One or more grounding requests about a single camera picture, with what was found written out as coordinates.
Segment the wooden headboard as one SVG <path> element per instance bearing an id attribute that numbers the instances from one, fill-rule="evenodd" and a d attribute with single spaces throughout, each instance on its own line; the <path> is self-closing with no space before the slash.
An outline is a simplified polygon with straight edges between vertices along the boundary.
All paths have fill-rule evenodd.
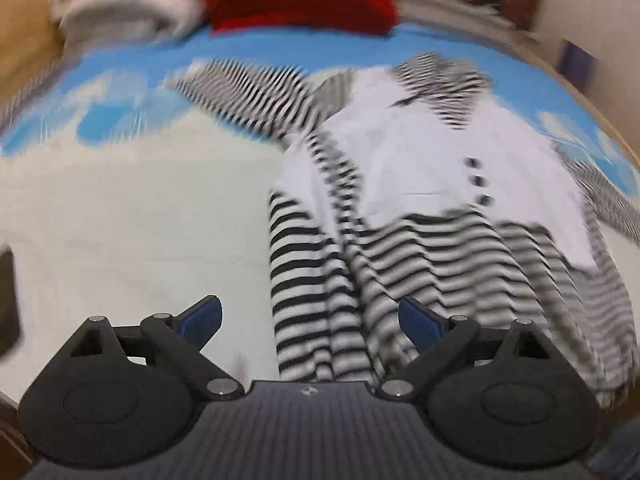
<path id="1" fill-rule="evenodd" d="M 1 0 L 1 102 L 58 58 L 62 45 L 49 0 Z"/>

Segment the blue patterned bed sheet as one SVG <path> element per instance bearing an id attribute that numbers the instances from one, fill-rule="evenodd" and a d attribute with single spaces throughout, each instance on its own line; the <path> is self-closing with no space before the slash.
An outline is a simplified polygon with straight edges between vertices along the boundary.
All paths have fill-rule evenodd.
<path id="1" fill-rule="evenodd" d="M 2 393 L 20 400 L 91 315 L 134 325 L 208 294 L 224 322 L 206 356 L 242 382 L 276 378 L 267 204 L 281 152 L 165 82 L 210 58 L 295 65 L 319 79 L 423 51 L 473 61 L 504 106 L 638 200 L 638 171 L 576 96 L 534 66 L 436 29 L 263 28 L 99 50 L 67 67 L 1 139 L 1 246 L 14 255 L 22 324 L 1 361 Z"/>

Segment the purple box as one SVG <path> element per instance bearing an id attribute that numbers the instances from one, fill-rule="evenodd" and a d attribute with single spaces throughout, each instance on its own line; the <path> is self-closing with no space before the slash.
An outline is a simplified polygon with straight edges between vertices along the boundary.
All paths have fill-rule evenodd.
<path id="1" fill-rule="evenodd" d="M 589 87 L 597 59 L 574 42 L 565 40 L 556 70 L 577 90 L 585 93 Z"/>

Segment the cream folded blanket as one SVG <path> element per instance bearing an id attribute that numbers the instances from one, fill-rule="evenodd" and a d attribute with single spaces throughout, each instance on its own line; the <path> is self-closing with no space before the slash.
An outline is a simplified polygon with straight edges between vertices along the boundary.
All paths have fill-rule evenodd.
<path id="1" fill-rule="evenodd" d="M 49 15 L 73 47 L 179 40 L 204 22 L 204 0 L 49 0 Z"/>

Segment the black white striped garment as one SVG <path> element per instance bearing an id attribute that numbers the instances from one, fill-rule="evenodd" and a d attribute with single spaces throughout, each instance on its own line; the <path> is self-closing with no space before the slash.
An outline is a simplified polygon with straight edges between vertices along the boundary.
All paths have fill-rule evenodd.
<path id="1" fill-rule="evenodd" d="M 638 240 L 638 209 L 473 64 L 426 52 L 313 82 L 215 60 L 168 84 L 282 145 L 269 259 L 283 379 L 390 377 L 418 354 L 398 318 L 411 297 L 489 328 L 534 322 L 604 406 L 634 381 L 634 314 L 601 226 Z"/>

